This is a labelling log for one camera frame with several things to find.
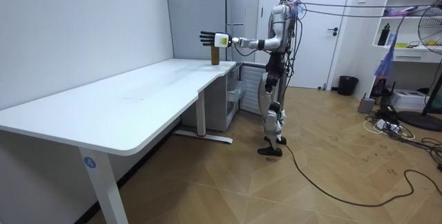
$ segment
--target label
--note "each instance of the label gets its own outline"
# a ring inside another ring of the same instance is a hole
[[[92,158],[89,157],[85,157],[84,158],[84,163],[86,163],[86,165],[91,168],[94,169],[96,168],[97,164],[95,163],[95,161]]]

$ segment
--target desk top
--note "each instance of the desk top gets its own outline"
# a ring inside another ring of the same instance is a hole
[[[235,62],[169,59],[0,111],[0,129],[129,156]]]

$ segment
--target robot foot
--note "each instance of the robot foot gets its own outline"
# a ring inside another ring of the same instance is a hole
[[[282,151],[279,148],[273,149],[272,147],[258,149],[258,154],[264,156],[282,156]]]
[[[270,142],[270,139],[268,137],[264,137],[264,140],[266,140],[267,142]],[[281,137],[281,140],[277,139],[276,143],[277,144],[286,145],[287,144],[287,139],[285,139],[284,137]]]

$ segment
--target electric fan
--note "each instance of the electric fan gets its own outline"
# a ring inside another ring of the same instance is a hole
[[[418,26],[421,43],[430,51],[442,55],[442,0],[434,2],[422,15]],[[434,99],[442,85],[442,75],[434,86],[422,113],[413,111],[398,112],[398,119],[413,127],[428,131],[442,131],[442,120],[428,115]]]

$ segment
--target bottle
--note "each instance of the bottle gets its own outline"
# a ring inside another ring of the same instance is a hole
[[[390,23],[388,23],[382,30],[381,37],[379,37],[378,46],[384,46],[387,42],[388,34],[390,33]]]
[[[216,48],[214,46],[211,47],[211,60],[212,65],[219,65],[220,64],[220,48]]]

